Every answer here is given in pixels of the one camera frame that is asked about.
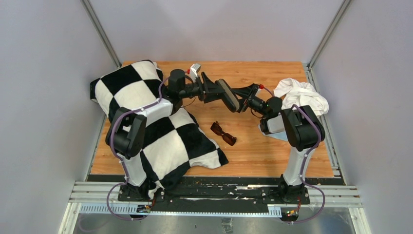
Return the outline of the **black glasses case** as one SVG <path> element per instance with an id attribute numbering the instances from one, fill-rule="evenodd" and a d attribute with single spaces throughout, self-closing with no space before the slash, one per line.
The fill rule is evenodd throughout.
<path id="1" fill-rule="evenodd" d="M 224 93 L 221 94 L 221 100 L 223 101 L 224 105 L 231 111 L 231 112 L 237 112 L 240 104 L 238 99 L 236 98 L 236 95 L 234 92 L 232 92 L 230 86 L 227 84 L 227 82 L 223 79 L 219 79 L 215 81 L 215 84 L 217 84 L 220 88 L 223 89 Z"/>

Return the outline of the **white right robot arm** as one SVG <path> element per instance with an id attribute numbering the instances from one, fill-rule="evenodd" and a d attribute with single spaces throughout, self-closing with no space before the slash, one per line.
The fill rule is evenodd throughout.
<path id="1" fill-rule="evenodd" d="M 278 197 L 283 203 L 291 203 L 304 187 L 305 171 L 314 150 L 325 138 L 325 130 L 310 105 L 282 108 L 282 100 L 272 96 L 266 101 L 256 97 L 260 85 L 229 89 L 225 93 L 227 107 L 232 112 L 247 108 L 262 115 L 260 130 L 268 135 L 277 131 L 286 133 L 291 146 L 289 161 L 282 174 Z"/>

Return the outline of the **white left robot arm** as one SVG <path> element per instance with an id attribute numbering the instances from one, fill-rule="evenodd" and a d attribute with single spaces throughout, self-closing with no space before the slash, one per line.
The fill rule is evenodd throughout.
<path id="1" fill-rule="evenodd" d="M 107 144 L 121 160 L 137 201 L 159 188 L 174 188 L 193 166 L 216 169 L 228 163 L 195 117 L 160 93 L 162 81 L 162 71 L 143 61 L 102 76 L 94 88 L 111 122 Z"/>

